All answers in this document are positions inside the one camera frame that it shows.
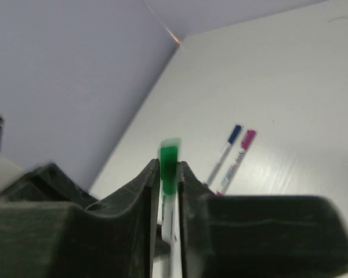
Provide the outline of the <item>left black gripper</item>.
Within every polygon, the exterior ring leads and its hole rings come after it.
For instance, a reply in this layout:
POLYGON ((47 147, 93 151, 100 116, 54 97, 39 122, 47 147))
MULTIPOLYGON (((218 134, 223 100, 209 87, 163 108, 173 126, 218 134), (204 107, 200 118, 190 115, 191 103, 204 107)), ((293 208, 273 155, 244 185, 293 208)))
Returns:
POLYGON ((28 171, 0 185, 0 202, 73 202, 88 207, 97 199, 80 188, 55 163, 28 171))

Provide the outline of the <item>green pen cap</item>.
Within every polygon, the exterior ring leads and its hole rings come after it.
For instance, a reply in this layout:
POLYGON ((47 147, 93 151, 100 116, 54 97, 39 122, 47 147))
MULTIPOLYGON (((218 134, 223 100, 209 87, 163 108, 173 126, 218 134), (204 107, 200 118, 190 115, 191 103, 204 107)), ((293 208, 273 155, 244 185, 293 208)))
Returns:
POLYGON ((177 191, 177 163, 181 139, 163 140, 158 149, 162 191, 166 195, 174 195, 177 191))

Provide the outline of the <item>blue pen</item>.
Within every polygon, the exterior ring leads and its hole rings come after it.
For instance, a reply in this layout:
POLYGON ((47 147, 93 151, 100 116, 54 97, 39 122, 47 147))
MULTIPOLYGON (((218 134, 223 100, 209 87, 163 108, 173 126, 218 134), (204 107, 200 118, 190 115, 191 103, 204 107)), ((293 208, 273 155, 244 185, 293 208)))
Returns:
POLYGON ((229 151, 231 150, 232 145, 233 144, 230 142, 227 142, 225 144, 224 148, 221 151, 221 154, 219 155, 218 160, 216 161, 214 167, 212 168, 210 174, 208 175, 208 178, 205 180, 204 185, 211 186, 215 176, 219 172, 219 169, 221 168, 222 164, 224 163, 224 160, 229 154, 229 151))

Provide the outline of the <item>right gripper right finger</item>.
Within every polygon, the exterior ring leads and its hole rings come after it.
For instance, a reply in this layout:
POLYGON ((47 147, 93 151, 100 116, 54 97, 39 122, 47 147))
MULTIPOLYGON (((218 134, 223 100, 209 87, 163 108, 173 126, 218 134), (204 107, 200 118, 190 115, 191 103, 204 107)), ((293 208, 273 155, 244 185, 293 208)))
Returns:
POLYGON ((348 231, 335 205, 312 195, 218 196, 186 162, 179 171, 183 277, 338 277, 348 231))

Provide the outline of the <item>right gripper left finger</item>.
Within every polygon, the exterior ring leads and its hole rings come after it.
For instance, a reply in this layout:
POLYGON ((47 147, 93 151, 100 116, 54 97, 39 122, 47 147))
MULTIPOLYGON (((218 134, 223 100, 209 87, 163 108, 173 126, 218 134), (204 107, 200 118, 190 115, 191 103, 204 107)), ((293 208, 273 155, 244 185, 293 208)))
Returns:
POLYGON ((159 166, 88 207, 0 202, 0 277, 151 277, 159 166))

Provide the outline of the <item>purple pen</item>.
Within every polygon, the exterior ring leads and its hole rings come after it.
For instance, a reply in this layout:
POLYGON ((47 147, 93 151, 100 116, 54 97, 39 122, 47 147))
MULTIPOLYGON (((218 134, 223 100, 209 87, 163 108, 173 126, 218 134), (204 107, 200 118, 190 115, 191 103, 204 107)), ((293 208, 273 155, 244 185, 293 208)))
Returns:
POLYGON ((227 171, 226 171, 226 173, 221 181, 220 186, 216 190, 217 195, 224 195, 227 192, 227 190, 231 184, 231 180, 233 179, 235 172, 237 171, 239 165, 241 164, 245 153, 246 153, 245 148, 240 148, 237 155, 234 157, 232 163, 228 167, 228 169, 227 169, 227 171))

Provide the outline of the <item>blue pen cap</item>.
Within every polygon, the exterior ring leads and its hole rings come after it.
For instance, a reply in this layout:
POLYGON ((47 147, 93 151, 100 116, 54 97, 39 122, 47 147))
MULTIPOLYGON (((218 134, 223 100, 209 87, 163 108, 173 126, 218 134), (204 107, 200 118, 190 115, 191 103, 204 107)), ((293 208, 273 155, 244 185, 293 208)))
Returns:
POLYGON ((237 139, 238 137, 238 134, 240 133, 240 131, 242 130, 242 126, 241 125, 235 125, 234 128, 233 128, 233 131, 231 132, 227 142, 230 144, 230 145, 233 145, 235 140, 237 139))

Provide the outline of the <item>green pen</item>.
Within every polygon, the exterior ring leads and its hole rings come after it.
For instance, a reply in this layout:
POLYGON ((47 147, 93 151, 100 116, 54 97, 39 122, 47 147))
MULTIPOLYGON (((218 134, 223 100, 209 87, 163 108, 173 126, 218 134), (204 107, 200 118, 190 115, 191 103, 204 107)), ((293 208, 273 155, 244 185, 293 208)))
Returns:
POLYGON ((173 248, 175 244, 176 195, 163 193, 162 197, 162 240, 169 244, 169 254, 162 259, 162 277, 170 278, 173 274, 173 248))

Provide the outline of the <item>purple pen cap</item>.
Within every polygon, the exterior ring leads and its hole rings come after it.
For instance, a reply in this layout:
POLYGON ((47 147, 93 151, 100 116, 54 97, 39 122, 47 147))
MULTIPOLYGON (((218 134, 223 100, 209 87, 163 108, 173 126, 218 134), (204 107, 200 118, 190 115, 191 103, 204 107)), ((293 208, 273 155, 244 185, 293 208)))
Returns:
POLYGON ((241 144, 240 144, 241 148, 244 150, 247 150, 249 148, 249 145, 255 138, 255 136, 256 136, 255 130, 251 130, 251 129, 247 130, 244 135, 244 138, 241 141, 241 144))

